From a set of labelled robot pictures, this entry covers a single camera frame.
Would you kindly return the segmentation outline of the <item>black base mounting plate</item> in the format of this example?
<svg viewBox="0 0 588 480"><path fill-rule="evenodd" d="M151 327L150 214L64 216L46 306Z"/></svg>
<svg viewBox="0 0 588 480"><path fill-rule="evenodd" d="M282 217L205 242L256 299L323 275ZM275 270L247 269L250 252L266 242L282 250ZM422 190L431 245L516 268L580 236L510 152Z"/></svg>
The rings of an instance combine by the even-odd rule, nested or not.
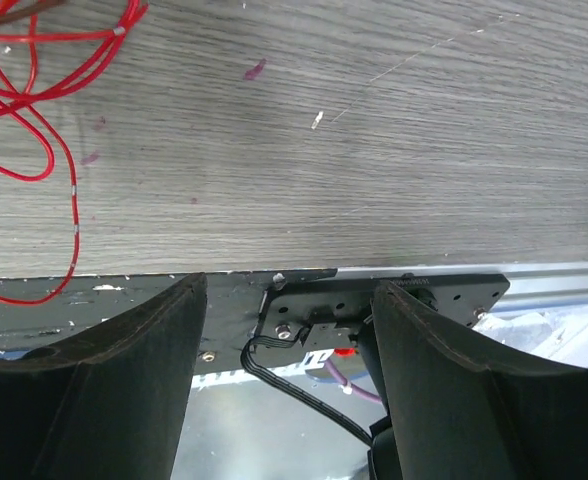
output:
<svg viewBox="0 0 588 480"><path fill-rule="evenodd" d="M76 277L44 305L0 304L0 358L77 334L139 306L182 274ZM207 313L198 350L199 374L239 368L253 335L290 340L304 327L311 336L294 349L263 351L265 366L300 361L313 350L348 348L371 312L377 285L390 281L437 313L465 326L490 310L510 282L494 268L344 268L209 273Z"/></svg>

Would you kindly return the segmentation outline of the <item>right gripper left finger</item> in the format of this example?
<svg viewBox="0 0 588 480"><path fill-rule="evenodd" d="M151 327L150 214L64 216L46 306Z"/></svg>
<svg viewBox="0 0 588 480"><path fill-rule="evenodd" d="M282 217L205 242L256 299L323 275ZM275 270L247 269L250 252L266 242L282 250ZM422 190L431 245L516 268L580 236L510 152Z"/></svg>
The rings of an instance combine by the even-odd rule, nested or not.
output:
<svg viewBox="0 0 588 480"><path fill-rule="evenodd" d="M191 274L106 322L0 359L0 479L171 476L207 310Z"/></svg>

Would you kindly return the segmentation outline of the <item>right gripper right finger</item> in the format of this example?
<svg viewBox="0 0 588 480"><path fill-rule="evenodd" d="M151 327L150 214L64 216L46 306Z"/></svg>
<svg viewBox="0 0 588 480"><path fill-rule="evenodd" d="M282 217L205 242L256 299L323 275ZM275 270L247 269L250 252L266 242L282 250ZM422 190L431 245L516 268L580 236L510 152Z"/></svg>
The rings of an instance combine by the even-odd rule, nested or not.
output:
<svg viewBox="0 0 588 480"><path fill-rule="evenodd" d="M374 331L406 479L588 479L588 368L498 343L384 282Z"/></svg>

